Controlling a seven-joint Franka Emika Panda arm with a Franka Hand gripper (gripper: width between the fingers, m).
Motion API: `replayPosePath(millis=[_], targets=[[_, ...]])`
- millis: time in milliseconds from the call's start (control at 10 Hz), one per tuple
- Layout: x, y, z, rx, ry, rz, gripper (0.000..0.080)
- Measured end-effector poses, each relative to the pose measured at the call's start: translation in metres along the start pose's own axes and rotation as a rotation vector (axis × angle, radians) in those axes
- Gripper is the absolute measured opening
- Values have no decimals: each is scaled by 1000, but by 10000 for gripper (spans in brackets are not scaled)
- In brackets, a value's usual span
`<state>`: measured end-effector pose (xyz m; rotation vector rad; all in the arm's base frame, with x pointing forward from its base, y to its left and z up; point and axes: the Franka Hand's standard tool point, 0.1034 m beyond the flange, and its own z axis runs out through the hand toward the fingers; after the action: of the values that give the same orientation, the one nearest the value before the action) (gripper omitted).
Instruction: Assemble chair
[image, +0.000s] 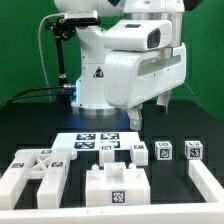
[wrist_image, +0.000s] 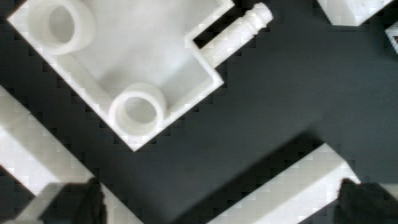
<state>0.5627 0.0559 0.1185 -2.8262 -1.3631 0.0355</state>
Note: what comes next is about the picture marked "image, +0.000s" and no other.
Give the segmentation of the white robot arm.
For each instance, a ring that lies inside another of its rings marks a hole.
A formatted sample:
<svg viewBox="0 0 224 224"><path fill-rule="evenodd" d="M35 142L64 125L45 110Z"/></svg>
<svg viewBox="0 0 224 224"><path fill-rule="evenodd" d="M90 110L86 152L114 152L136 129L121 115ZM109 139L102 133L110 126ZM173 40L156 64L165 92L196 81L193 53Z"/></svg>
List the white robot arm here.
<svg viewBox="0 0 224 224"><path fill-rule="evenodd" d="M85 114L127 112L142 126L142 104L157 99L167 113L172 90L186 77L182 18L203 0L54 0L78 33L81 76L72 106Z"/></svg>

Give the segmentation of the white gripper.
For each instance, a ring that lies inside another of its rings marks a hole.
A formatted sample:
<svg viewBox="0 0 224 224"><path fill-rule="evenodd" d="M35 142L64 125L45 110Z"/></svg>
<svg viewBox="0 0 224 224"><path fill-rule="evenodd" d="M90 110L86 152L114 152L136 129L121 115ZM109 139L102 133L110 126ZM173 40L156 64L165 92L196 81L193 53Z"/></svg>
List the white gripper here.
<svg viewBox="0 0 224 224"><path fill-rule="evenodd" d="M185 77L185 44L174 48L170 58L160 58L157 50L110 51L104 64L105 100L113 107L129 108L130 128L139 131L142 128L142 114L138 104L159 95L157 112L165 116L171 89L183 84Z"/></svg>

